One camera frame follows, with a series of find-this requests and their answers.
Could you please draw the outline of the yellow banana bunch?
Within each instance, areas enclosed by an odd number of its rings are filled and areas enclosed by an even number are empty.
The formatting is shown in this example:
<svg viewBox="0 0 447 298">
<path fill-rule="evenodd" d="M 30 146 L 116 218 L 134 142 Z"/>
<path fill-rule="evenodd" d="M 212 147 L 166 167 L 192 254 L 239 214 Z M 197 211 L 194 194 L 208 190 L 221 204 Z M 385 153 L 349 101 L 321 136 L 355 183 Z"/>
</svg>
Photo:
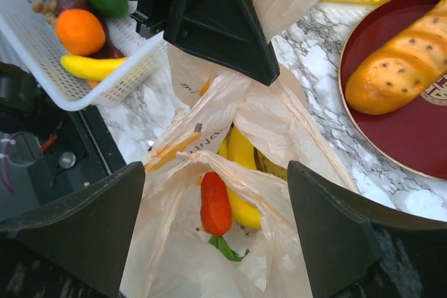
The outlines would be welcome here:
<svg viewBox="0 0 447 298">
<path fill-rule="evenodd" d="M 286 201 L 287 169 L 279 167 L 280 177 L 273 168 L 258 170 L 257 149 L 236 126 L 224 142 L 226 152 L 218 150 L 216 169 L 226 183 L 233 219 L 247 230 L 260 230 L 267 221 L 273 225 L 284 220 L 288 212 L 279 207 Z"/>
</svg>

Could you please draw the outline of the orange carrot with leaves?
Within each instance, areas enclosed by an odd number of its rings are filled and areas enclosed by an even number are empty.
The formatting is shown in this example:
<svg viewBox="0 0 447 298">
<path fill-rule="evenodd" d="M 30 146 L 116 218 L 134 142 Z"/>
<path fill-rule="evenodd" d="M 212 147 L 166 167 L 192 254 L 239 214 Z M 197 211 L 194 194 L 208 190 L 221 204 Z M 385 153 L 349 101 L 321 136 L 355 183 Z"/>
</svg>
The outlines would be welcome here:
<svg viewBox="0 0 447 298">
<path fill-rule="evenodd" d="M 210 234 L 209 244 L 231 262 L 241 262 L 249 253 L 240 255 L 230 248 L 224 235 L 231 229 L 233 217 L 226 184 L 216 172 L 207 172 L 200 185 L 201 230 Z"/>
</svg>

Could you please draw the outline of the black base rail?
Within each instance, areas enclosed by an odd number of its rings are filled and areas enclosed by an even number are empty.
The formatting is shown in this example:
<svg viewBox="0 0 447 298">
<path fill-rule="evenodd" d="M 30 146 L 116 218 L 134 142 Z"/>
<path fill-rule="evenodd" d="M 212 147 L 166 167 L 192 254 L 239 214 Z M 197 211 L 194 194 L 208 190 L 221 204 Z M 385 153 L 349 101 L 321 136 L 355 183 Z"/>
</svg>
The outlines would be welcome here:
<svg viewBox="0 0 447 298">
<path fill-rule="evenodd" d="M 1 219 L 95 184 L 125 165 L 97 107 L 67 112 L 30 73 L 1 64 Z"/>
</svg>

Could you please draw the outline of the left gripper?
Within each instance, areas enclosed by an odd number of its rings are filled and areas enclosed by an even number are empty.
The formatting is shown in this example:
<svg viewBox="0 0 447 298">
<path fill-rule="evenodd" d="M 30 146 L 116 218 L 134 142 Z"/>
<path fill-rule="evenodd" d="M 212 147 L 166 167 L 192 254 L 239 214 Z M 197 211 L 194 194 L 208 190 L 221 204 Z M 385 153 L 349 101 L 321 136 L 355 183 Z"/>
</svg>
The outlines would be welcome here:
<svg viewBox="0 0 447 298">
<path fill-rule="evenodd" d="M 252 0 L 138 0 L 131 17 L 143 38 L 162 31 L 167 20 L 164 39 L 187 54 L 266 86 L 279 76 Z"/>
</svg>

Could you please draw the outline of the white plastic fruit basket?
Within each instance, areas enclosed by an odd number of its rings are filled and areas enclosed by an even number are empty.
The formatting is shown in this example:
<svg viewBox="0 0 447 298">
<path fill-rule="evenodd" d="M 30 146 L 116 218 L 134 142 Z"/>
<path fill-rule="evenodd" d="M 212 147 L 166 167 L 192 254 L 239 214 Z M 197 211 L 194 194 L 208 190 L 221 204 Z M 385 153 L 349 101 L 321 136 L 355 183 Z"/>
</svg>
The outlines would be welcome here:
<svg viewBox="0 0 447 298">
<path fill-rule="evenodd" d="M 1 36 L 61 109 L 114 106 L 147 78 L 170 77 L 161 34 L 144 39 L 130 17 L 109 20 L 109 47 L 123 57 L 73 56 L 54 32 L 53 16 L 39 14 L 36 1 L 1 0 Z"/>
</svg>

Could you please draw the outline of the dark red round plate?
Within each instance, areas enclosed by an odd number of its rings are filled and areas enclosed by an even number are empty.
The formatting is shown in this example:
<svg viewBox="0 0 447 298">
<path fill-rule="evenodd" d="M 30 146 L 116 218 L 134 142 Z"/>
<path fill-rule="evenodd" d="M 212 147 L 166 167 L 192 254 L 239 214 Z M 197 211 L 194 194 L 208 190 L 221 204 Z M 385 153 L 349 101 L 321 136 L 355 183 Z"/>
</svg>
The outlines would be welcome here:
<svg viewBox="0 0 447 298">
<path fill-rule="evenodd" d="M 398 165 L 446 178 L 446 0 L 390 0 L 351 32 L 339 90 L 362 136 Z"/>
</svg>

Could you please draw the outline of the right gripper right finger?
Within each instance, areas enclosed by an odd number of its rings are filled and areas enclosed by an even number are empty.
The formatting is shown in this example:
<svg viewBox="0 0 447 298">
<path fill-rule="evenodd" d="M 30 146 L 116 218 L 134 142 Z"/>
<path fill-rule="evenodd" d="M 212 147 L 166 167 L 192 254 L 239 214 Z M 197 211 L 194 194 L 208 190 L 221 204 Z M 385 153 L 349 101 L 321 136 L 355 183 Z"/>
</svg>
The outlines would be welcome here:
<svg viewBox="0 0 447 298">
<path fill-rule="evenodd" d="M 314 297 L 445 297 L 446 223 L 385 207 L 288 164 Z"/>
</svg>

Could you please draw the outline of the orange fruit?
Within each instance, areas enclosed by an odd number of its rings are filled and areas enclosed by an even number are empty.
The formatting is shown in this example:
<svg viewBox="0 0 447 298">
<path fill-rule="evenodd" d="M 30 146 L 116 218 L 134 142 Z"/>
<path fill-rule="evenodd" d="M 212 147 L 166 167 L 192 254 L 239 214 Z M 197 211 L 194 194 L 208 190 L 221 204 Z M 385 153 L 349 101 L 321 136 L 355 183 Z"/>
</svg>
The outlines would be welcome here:
<svg viewBox="0 0 447 298">
<path fill-rule="evenodd" d="M 98 18 L 83 9 L 63 11 L 57 18 L 54 31 L 69 53 L 80 56 L 98 52 L 106 41 Z"/>
</svg>

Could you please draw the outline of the dark plum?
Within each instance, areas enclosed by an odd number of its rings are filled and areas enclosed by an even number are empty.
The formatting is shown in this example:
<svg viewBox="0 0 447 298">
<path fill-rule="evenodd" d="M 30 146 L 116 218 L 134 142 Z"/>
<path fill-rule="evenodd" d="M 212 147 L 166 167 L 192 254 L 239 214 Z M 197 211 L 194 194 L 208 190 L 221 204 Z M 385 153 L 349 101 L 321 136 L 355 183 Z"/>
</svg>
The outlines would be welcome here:
<svg viewBox="0 0 447 298">
<path fill-rule="evenodd" d="M 62 13 L 65 10 L 70 9 L 88 9 L 87 0 L 57 0 L 57 12 Z"/>
</svg>

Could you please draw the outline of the front yellow banana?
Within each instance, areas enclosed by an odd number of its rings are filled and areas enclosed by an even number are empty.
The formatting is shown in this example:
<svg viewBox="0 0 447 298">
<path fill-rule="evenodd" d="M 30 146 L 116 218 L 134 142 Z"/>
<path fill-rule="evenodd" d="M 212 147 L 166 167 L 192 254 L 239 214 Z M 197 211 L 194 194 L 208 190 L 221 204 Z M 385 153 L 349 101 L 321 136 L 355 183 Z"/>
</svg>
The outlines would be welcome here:
<svg viewBox="0 0 447 298">
<path fill-rule="evenodd" d="M 125 61 L 126 57 L 118 59 L 93 59 L 73 54 L 61 57 L 60 62 L 64 69 L 71 75 L 100 82 L 117 70 Z"/>
</svg>

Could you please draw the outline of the peach plastic grocery bag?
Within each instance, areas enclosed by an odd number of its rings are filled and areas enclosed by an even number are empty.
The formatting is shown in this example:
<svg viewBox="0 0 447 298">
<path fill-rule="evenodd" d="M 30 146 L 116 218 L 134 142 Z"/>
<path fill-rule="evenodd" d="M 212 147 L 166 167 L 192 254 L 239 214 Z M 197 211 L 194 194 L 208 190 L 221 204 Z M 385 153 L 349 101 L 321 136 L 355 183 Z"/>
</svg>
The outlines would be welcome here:
<svg viewBox="0 0 447 298">
<path fill-rule="evenodd" d="M 355 190 L 319 132 L 298 79 L 287 68 L 270 86 L 168 47 L 179 112 L 154 143 L 122 278 L 127 297 L 310 297 L 312 292 L 286 182 L 218 155 L 235 127 L 273 163 L 300 161 Z M 196 232 L 200 177 L 216 172 L 261 213 L 261 229 L 233 230 L 240 262 Z"/>
</svg>

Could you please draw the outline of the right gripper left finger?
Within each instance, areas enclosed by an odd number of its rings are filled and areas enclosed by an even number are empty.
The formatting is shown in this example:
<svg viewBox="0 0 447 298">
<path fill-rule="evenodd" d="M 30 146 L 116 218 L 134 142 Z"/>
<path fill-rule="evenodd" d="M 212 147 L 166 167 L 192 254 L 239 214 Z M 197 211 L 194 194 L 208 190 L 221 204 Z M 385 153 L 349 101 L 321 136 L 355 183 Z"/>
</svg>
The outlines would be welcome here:
<svg viewBox="0 0 447 298">
<path fill-rule="evenodd" d="M 2 297 L 120 297 L 145 181 L 130 163 L 1 222 Z"/>
</svg>

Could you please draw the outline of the long orange bread loaf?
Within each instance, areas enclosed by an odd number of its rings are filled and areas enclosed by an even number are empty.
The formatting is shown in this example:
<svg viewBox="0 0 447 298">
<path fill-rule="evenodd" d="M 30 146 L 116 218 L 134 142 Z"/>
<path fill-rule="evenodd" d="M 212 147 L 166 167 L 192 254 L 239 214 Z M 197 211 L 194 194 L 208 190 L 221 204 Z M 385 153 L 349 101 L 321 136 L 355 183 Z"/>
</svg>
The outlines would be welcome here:
<svg viewBox="0 0 447 298">
<path fill-rule="evenodd" d="M 398 110 L 446 72 L 446 0 L 370 54 L 353 72 L 345 100 L 370 115 Z"/>
</svg>

